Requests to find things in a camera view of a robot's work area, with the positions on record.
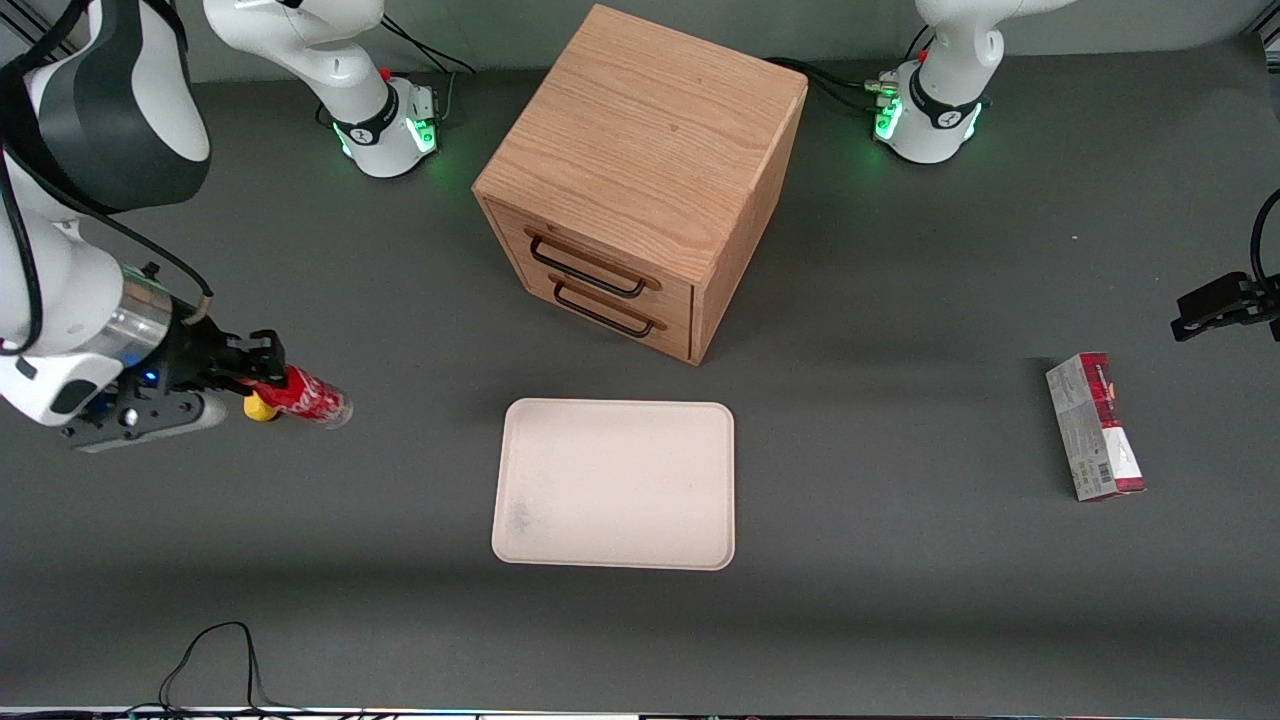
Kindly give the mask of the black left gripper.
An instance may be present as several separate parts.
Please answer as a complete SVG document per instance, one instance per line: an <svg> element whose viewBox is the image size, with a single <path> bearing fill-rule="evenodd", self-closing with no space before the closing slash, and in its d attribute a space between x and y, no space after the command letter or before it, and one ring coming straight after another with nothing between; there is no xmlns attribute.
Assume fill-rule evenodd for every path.
<svg viewBox="0 0 1280 720"><path fill-rule="evenodd" d="M1183 295L1178 300L1179 315L1171 322L1174 341L1187 342L1207 331L1230 325L1265 323L1279 342L1279 277L1266 277L1257 288L1253 304L1252 278L1244 272L1229 272Z"/></svg>

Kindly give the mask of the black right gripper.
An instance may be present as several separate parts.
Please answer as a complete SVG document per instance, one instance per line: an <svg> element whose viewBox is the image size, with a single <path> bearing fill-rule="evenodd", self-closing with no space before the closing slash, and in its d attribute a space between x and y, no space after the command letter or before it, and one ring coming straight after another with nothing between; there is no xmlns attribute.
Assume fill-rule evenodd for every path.
<svg viewBox="0 0 1280 720"><path fill-rule="evenodd" d="M242 360L248 368L242 368ZM205 318L193 325L170 323L148 356L148 386L160 392L228 392L241 397L259 386L288 386L285 350L273 329L247 337L220 329Z"/></svg>

